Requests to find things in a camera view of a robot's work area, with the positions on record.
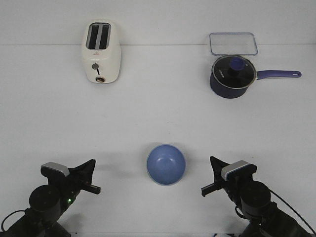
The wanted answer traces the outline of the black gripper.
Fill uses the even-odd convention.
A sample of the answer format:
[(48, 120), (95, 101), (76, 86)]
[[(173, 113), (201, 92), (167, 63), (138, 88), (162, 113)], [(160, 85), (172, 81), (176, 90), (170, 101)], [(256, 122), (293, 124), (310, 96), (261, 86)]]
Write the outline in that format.
[(228, 194), (230, 198), (237, 198), (240, 195), (240, 191), (238, 190), (238, 180), (239, 178), (233, 177), (228, 181), (225, 181), (224, 178), (221, 176), (221, 171), (224, 167), (228, 166), (229, 164), (219, 160), (218, 158), (211, 156), (210, 163), (213, 169), (214, 174), (214, 183), (207, 185), (201, 188), (201, 195), (205, 197), (206, 195), (218, 191), (220, 189), (224, 189), (224, 191)]
[(92, 184), (93, 172), (96, 160), (91, 159), (77, 167), (69, 168), (70, 174), (65, 177), (58, 174), (49, 178), (49, 184), (58, 188), (64, 197), (76, 197), (81, 190), (93, 194), (100, 194), (101, 188)]

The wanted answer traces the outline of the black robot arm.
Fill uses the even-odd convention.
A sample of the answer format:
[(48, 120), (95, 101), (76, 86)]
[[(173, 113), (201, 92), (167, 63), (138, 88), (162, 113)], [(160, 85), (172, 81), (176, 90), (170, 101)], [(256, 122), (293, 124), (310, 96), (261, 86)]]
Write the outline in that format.
[(257, 166), (244, 160), (228, 164), (211, 156), (214, 182), (201, 189), (202, 196), (224, 190), (235, 204), (236, 214), (249, 221), (242, 237), (314, 237), (293, 217), (280, 210), (271, 195), (275, 192), (264, 183), (255, 181)]
[(70, 237), (58, 220), (84, 190), (100, 194), (101, 188), (92, 184), (96, 160), (91, 159), (75, 168), (55, 162), (41, 166), (48, 184), (37, 187), (29, 197), (30, 207), (7, 230), (1, 224), (2, 237)]

